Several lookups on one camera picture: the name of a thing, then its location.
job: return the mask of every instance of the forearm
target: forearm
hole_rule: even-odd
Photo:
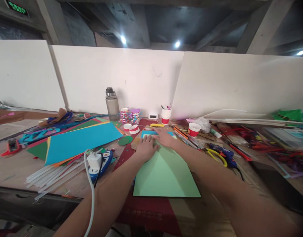
[[[95,211],[89,237],[105,236],[118,217],[131,184],[144,161],[134,154],[95,189]],[[90,219],[88,195],[58,229],[57,236],[83,237]]]
[[[291,236],[297,232],[280,206],[260,197],[230,169],[182,142],[172,148],[220,201],[237,236]]]

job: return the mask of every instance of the exit sign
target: exit sign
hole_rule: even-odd
[[[29,16],[28,11],[26,9],[24,9],[23,7],[21,7],[21,6],[17,5],[17,4],[14,4],[13,2],[8,1],[8,0],[6,0],[6,3],[7,3],[7,6],[10,9],[13,9],[13,10],[15,10],[17,12],[20,12],[20,13],[26,15],[26,16]]]

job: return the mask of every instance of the white power adapter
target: white power adapter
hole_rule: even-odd
[[[90,152],[87,157],[87,161],[90,168],[93,170],[100,170],[102,155],[99,153]]]

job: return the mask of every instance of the glue gun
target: glue gun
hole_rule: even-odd
[[[209,146],[210,146],[211,149],[213,149],[215,151],[218,151],[218,152],[222,152],[225,155],[224,158],[227,162],[227,167],[228,168],[231,168],[231,169],[237,168],[237,163],[233,158],[234,153],[232,151],[226,150],[225,148],[223,148],[221,146],[218,146],[218,145],[215,145],[215,144],[212,144],[212,143],[210,143]]]

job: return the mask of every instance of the gray water bottle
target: gray water bottle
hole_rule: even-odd
[[[113,91],[112,87],[108,87],[105,91],[105,94],[106,94],[105,102],[108,108],[109,119],[111,121],[119,121],[120,120],[120,117],[118,116],[118,113],[120,112],[119,101],[118,101],[118,97],[115,94],[115,91]]]

